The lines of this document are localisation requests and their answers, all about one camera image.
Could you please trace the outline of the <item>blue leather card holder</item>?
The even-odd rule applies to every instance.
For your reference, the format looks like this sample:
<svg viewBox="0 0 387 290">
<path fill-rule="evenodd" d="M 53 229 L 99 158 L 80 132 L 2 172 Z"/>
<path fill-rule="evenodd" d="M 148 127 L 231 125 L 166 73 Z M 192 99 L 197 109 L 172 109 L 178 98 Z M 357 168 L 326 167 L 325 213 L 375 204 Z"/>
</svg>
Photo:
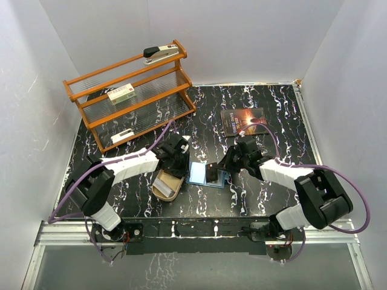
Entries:
<svg viewBox="0 0 387 290">
<path fill-rule="evenodd" d="M 205 187 L 213 187 L 223 189 L 230 175 L 227 172 L 219 171 L 218 180 L 215 182 L 206 182 L 206 164 L 198 162 L 190 162 L 189 175 L 187 178 L 188 184 L 202 185 Z"/>
</svg>

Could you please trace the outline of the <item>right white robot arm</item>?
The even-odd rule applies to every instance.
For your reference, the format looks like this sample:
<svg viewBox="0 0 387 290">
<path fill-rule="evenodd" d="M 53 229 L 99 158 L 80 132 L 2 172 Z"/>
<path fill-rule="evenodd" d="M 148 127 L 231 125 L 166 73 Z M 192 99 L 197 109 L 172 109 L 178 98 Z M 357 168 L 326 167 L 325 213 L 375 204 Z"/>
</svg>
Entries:
<svg viewBox="0 0 387 290">
<path fill-rule="evenodd" d="M 292 229 L 310 225 L 322 230 L 353 210 L 350 197 L 333 172 L 282 166 L 275 157 L 263 155 L 251 136 L 241 137 L 230 146 L 222 160 L 212 165 L 211 170 L 215 169 L 230 174 L 244 169 L 260 181 L 274 182 L 298 194 L 298 205 L 271 215 L 268 224 L 259 228 L 267 237 L 282 240 Z"/>
</svg>

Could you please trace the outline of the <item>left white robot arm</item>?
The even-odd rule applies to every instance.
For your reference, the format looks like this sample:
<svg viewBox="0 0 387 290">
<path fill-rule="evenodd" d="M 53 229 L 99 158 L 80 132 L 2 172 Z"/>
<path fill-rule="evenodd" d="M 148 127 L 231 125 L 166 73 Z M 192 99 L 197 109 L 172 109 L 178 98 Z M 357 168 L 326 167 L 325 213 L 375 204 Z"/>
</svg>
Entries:
<svg viewBox="0 0 387 290">
<path fill-rule="evenodd" d="M 64 185 L 70 199 L 84 216 L 93 218 L 104 228 L 103 232 L 112 241 L 120 240 L 125 233 L 121 217 L 109 205 L 107 199 L 111 187 L 125 179 L 144 173 L 157 172 L 173 176 L 181 181 L 189 171 L 190 136 L 173 134 L 155 147 L 144 147 L 132 154 L 118 158 L 87 157 Z"/>
</svg>

